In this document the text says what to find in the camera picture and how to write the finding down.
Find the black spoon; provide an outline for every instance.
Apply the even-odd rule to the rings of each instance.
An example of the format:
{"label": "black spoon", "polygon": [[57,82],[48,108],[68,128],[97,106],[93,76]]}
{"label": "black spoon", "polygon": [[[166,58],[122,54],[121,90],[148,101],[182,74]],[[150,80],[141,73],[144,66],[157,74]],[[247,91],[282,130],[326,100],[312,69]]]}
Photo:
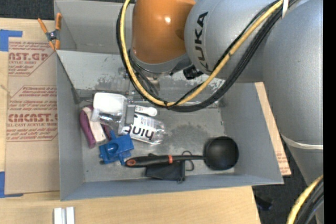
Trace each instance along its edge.
{"label": "black spoon", "polygon": [[205,164],[213,170],[227,170],[235,166],[239,151],[236,142],[227,136],[220,136],[210,140],[204,147],[204,154],[200,155],[150,155],[128,159],[127,167],[139,168],[151,165],[168,165],[177,161],[203,159]]}

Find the yellow cable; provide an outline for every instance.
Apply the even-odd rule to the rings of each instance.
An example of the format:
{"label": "yellow cable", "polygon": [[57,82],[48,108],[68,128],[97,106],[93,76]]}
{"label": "yellow cable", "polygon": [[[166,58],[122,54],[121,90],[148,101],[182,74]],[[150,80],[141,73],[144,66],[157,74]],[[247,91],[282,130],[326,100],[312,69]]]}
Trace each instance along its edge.
{"label": "yellow cable", "polygon": [[305,190],[304,192],[301,193],[299,198],[295,201],[295,204],[293,205],[292,210],[290,211],[290,214],[287,218],[286,224],[293,224],[296,220],[296,217],[303,205],[304,202],[306,202],[307,198],[309,195],[312,193],[314,188],[318,185],[318,183],[321,182],[323,178],[323,175],[319,176],[313,183],[311,183]]}
{"label": "yellow cable", "polygon": [[[277,3],[275,3],[270,9],[268,9],[262,16],[260,16],[249,28],[248,30],[241,36],[241,38],[235,43],[229,53],[222,59],[222,61],[219,63],[219,65],[213,70],[213,72],[209,75],[209,77],[202,83],[200,87],[198,87],[193,93],[185,97],[183,100],[179,102],[178,105],[182,105],[193,98],[195,98],[199,93],[201,93],[208,85],[209,83],[218,75],[220,70],[223,68],[224,65],[228,62],[228,60],[231,58],[231,56],[240,48],[242,43],[251,35],[251,33],[268,17],[270,16],[273,12],[279,8],[284,0],[279,0]],[[121,11],[121,16],[120,16],[120,41],[121,41],[121,47],[122,47],[122,53],[125,59],[125,64],[127,66],[127,69],[130,73],[130,76],[132,77],[135,85],[138,87],[138,89],[141,91],[141,93],[150,101],[157,105],[161,106],[172,106],[175,104],[175,102],[168,102],[164,103],[163,101],[153,97],[146,91],[146,89],[141,85],[141,83],[138,81],[133,68],[130,63],[130,59],[128,57],[127,53],[127,48],[125,45],[125,35],[124,35],[124,20],[125,20],[125,14],[126,14],[126,9],[129,4],[130,0],[126,0],[124,3],[124,6]]]}

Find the blue clamp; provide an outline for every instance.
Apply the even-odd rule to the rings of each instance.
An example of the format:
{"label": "blue clamp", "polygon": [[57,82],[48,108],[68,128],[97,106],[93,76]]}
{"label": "blue clamp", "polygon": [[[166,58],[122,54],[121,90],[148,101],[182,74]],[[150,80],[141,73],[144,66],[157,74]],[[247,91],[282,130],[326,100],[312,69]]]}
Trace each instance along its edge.
{"label": "blue clamp", "polygon": [[110,131],[110,135],[112,140],[105,145],[99,146],[99,157],[103,159],[103,164],[119,160],[121,165],[125,165],[124,158],[130,157],[130,151],[134,149],[131,136],[126,134],[116,137],[113,130]]}

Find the black fabric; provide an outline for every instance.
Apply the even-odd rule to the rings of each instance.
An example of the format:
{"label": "black fabric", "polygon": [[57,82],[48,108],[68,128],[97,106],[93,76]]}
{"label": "black fabric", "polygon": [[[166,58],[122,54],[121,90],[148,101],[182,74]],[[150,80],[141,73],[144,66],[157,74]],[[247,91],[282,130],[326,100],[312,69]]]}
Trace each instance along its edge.
{"label": "black fabric", "polygon": [[169,165],[151,165],[146,168],[147,177],[161,180],[185,181],[185,161],[174,162]]}

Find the table surface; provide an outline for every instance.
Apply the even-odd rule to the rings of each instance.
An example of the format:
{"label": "table surface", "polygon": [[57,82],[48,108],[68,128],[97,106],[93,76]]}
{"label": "table surface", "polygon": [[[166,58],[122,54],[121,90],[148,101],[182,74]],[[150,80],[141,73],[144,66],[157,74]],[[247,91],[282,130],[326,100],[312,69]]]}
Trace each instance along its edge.
{"label": "table surface", "polygon": [[[1,22],[10,29],[18,20]],[[0,51],[0,171],[5,170],[7,82],[8,53]],[[249,186],[72,201],[60,201],[58,191],[24,194],[0,199],[0,219],[3,223],[52,223],[54,208],[70,206],[75,208],[76,223],[260,224]]]}

